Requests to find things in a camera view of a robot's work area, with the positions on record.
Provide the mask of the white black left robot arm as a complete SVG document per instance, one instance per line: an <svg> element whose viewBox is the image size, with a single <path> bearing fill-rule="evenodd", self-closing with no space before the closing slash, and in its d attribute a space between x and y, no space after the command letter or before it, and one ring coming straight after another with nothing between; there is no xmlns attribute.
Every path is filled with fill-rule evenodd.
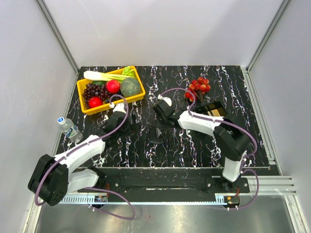
<svg viewBox="0 0 311 233"><path fill-rule="evenodd" d="M35 194L37 206L47 203L57 205L67 193L91 188L100 192L105 187L106 175L95 167L77 172L84 162L105 150L106 144L120 132L129 128L126 123L129 107L119 103L113 109L108 123L97 134L90 135L85 141L66 152L51 157L41 156L28 183L28 189Z"/></svg>

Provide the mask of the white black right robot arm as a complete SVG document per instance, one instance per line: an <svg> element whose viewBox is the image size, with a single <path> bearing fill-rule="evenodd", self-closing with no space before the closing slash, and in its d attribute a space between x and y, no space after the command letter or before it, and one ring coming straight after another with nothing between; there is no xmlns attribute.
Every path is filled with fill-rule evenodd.
<svg viewBox="0 0 311 233"><path fill-rule="evenodd" d="M234 118L226 116L207 116L187 110L176 110L170 98L162 97L153 106L157 119L163 126L197 131L215 138L225 158L221 186L224 191L232 192L238 185L243 157L253 139L251 134L234 124Z"/></svg>

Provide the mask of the black leather card holder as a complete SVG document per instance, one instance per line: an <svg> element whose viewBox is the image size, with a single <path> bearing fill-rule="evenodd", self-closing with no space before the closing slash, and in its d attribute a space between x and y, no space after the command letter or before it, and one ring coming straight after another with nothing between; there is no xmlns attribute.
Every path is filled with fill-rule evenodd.
<svg viewBox="0 0 311 233"><path fill-rule="evenodd" d="M164 142L163 132L156 126L152 126L149 130L148 141L154 144L162 144Z"/></svg>

